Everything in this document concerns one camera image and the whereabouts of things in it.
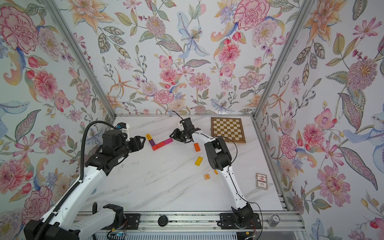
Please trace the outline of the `magenta rectangular block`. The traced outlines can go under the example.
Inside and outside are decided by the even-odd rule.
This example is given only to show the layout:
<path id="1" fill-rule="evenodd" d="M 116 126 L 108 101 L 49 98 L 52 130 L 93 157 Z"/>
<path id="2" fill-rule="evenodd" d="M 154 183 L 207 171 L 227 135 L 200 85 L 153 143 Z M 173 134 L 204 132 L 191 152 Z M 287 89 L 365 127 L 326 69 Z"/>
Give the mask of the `magenta rectangular block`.
<path id="1" fill-rule="evenodd" d="M 164 140 L 164 143 L 167 145 L 169 143 L 172 143 L 173 142 L 173 139 L 172 138 L 169 138 L 167 140 Z"/>

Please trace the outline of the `purple rectangular block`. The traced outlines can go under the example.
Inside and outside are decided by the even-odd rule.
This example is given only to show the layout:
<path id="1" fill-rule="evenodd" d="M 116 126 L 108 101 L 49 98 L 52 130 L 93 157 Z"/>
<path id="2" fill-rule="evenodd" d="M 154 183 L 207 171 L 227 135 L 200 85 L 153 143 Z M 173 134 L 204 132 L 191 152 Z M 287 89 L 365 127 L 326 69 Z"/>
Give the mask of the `purple rectangular block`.
<path id="1" fill-rule="evenodd" d="M 149 143 L 151 144 L 152 147 L 156 146 L 156 143 L 154 142 L 153 139 L 149 140 Z"/>

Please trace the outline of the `red rectangular block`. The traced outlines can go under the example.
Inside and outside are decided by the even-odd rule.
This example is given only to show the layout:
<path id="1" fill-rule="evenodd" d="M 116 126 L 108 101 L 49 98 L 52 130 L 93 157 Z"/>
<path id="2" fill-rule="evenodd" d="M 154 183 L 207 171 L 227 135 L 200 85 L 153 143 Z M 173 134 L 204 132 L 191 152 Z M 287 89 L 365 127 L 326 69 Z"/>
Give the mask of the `red rectangular block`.
<path id="1" fill-rule="evenodd" d="M 163 146 L 165 146 L 165 145 L 166 145 L 166 143 L 163 141 L 163 142 L 158 143 L 158 144 L 156 145 L 156 147 L 157 147 L 157 149 L 159 149 L 159 148 L 161 148 L 161 147 L 163 147 Z"/>

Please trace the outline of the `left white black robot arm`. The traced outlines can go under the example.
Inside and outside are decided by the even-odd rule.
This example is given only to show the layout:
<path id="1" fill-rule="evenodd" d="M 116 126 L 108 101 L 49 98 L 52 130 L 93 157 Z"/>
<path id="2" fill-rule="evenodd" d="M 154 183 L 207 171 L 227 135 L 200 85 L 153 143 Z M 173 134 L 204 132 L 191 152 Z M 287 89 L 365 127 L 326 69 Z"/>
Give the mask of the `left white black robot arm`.
<path id="1" fill-rule="evenodd" d="M 87 136 L 96 124 L 111 127 L 102 135 L 97 151 L 85 157 Z M 85 240 L 108 227 L 116 229 L 128 223 L 124 208 L 107 204 L 85 219 L 75 222 L 79 211 L 94 189 L 131 153 L 144 148 L 146 138 L 130 137 L 125 123 L 117 126 L 104 121 L 93 121 L 84 130 L 81 141 L 80 175 L 61 199 L 40 220 L 31 220 L 24 228 L 28 240 Z"/>

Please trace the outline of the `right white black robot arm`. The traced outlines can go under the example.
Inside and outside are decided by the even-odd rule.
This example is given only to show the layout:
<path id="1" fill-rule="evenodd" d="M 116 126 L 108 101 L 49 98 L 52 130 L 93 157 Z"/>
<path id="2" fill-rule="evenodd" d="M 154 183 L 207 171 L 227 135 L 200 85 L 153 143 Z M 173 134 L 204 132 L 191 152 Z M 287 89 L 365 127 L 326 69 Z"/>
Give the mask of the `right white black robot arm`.
<path id="1" fill-rule="evenodd" d="M 226 140 L 234 143 L 232 139 L 224 136 L 206 135 L 200 128 L 193 125 L 191 118 L 181 118 L 178 127 L 170 134 L 170 138 L 184 144 L 204 144 L 211 168 L 218 172 L 230 195 L 232 204 L 231 226 L 246 229 L 248 225 L 252 225 L 255 230 L 263 229 L 263 213 L 259 204 L 246 200 L 235 178 L 233 163 L 238 153 L 232 157 L 226 143 Z"/>

